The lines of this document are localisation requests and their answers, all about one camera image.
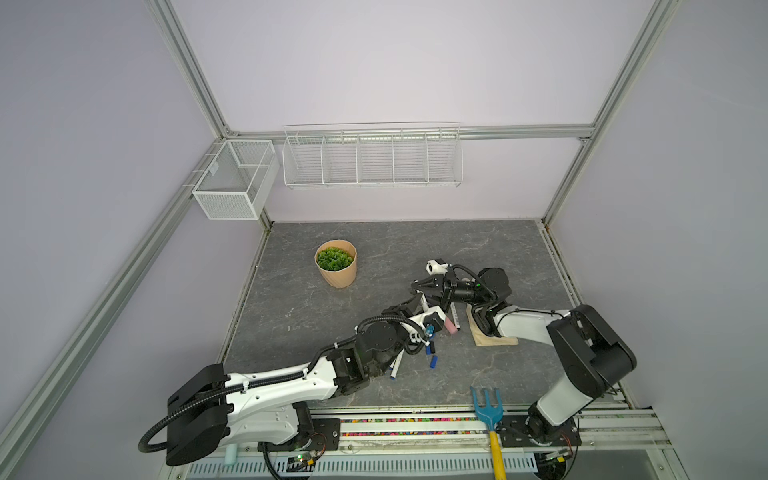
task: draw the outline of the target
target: white wire rack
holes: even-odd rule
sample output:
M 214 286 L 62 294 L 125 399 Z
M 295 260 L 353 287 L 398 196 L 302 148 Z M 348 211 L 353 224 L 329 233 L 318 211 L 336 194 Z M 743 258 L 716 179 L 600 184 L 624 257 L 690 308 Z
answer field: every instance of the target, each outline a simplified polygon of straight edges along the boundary
M 270 140 L 227 140 L 192 194 L 212 220 L 258 220 L 280 169 Z
M 287 133 L 283 172 L 290 188 L 459 185 L 458 127 Z

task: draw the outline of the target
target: white wall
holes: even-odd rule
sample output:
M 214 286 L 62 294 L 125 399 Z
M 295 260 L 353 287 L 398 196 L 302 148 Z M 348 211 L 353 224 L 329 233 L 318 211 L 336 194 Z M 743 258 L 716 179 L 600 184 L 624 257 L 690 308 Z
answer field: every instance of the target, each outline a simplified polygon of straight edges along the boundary
M 541 218 L 578 146 L 575 138 L 462 142 L 458 187 L 291 190 L 281 171 L 266 208 L 286 222 Z
M 767 25 L 683 3 L 553 227 L 693 480 L 768 471 Z
M 0 429 L 213 140 L 139 0 L 0 5 Z
M 216 362 L 260 238 L 258 222 L 208 220 L 192 205 L 16 480 L 154 480 L 165 452 L 139 453 L 139 438 Z
M 591 123 L 653 0 L 175 0 L 235 131 Z

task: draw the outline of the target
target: potted plant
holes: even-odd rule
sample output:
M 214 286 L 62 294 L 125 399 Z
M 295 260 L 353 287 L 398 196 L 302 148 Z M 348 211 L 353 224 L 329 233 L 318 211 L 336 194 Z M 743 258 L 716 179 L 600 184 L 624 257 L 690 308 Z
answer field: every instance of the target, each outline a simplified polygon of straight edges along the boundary
M 346 240 L 331 240 L 317 249 L 315 264 L 330 286 L 344 288 L 355 281 L 357 250 Z

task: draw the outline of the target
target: green succulent plant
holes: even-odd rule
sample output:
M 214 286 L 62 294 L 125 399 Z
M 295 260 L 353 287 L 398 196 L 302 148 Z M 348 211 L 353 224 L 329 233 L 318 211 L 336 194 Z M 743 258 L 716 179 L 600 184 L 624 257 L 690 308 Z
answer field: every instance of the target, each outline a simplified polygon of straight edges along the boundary
M 317 264 L 323 270 L 338 272 L 352 265 L 354 259 L 344 250 L 336 247 L 328 247 L 317 254 Z

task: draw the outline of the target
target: beige cloth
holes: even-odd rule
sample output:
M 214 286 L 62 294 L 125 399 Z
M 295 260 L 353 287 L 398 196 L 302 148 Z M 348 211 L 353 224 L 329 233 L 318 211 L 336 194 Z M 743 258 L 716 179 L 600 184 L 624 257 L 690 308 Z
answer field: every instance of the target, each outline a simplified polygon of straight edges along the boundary
M 475 325 L 475 319 L 472 318 L 472 307 L 467 305 L 467 319 L 469 322 L 469 329 L 472 331 L 472 338 L 475 340 L 476 346 L 499 346 L 499 345 L 517 345 L 518 339 L 513 336 L 485 336 L 480 331 L 477 325 Z

